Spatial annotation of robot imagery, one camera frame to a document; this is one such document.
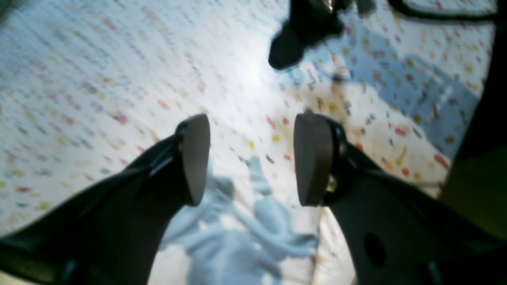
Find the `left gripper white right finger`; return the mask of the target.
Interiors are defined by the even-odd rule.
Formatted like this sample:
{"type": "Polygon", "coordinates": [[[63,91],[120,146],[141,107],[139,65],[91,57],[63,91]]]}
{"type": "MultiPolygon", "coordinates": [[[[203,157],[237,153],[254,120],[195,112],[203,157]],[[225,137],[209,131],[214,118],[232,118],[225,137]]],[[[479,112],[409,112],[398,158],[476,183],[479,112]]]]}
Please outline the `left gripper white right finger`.
{"type": "Polygon", "coordinates": [[[391,176],[313,112],[294,123],[297,195],[327,206],[361,285],[505,285],[506,241],[391,176]]]}

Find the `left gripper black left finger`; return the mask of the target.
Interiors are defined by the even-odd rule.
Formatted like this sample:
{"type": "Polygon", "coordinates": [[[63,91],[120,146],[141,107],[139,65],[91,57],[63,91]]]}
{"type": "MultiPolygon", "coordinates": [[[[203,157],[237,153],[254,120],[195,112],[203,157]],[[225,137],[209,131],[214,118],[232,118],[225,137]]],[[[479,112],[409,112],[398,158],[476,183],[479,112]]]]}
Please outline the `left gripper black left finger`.
{"type": "Polygon", "coordinates": [[[37,285],[146,285],[172,218],[204,195],[210,154],[205,114],[124,170],[1,238],[3,273],[37,285]]]}

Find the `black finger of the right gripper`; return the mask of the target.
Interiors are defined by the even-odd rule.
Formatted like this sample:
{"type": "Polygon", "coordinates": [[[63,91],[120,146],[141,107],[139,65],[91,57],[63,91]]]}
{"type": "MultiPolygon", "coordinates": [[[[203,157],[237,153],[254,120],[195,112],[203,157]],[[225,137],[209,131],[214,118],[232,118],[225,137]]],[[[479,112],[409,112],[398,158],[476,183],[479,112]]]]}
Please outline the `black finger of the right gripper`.
{"type": "Polygon", "coordinates": [[[297,65],[308,48],[339,37],[344,23],[338,14],[351,0],[291,0],[288,17],[271,41],[268,63],[278,71],[297,65]]]}

